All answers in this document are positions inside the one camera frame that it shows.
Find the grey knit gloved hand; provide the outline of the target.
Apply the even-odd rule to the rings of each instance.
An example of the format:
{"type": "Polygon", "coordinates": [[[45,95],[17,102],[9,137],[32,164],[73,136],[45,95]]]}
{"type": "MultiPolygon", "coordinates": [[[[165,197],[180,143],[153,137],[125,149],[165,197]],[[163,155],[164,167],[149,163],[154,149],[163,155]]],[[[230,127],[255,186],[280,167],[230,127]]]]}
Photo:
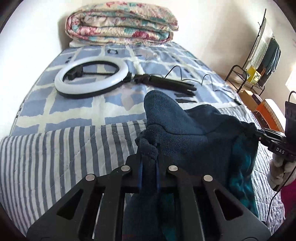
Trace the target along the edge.
{"type": "Polygon", "coordinates": [[[285,161],[283,157],[273,154],[269,162],[267,181],[273,191],[290,185],[295,180],[295,162],[285,161]]]}

